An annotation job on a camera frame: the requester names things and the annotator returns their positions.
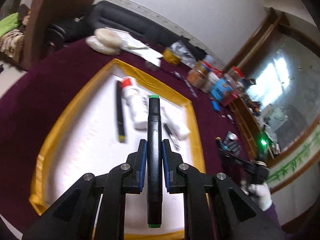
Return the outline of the white gloved right hand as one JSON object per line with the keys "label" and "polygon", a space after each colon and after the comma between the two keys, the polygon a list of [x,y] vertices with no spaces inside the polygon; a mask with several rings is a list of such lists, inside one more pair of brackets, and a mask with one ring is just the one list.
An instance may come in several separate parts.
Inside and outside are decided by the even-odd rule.
{"label": "white gloved right hand", "polygon": [[247,181],[240,182],[240,188],[255,202],[263,211],[268,210],[272,205],[271,193],[268,185],[249,184]]}

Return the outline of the purple sleeve forearm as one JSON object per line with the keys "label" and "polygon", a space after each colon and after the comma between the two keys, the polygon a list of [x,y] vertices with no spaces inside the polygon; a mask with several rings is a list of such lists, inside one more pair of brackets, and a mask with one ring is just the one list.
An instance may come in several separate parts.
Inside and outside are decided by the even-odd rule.
{"label": "purple sleeve forearm", "polygon": [[275,224],[281,228],[281,225],[279,223],[279,219],[278,219],[278,215],[276,212],[276,206],[271,203],[270,207],[266,210],[264,210],[264,214],[266,214],[268,217],[270,217],[272,219],[273,222],[275,222]]}

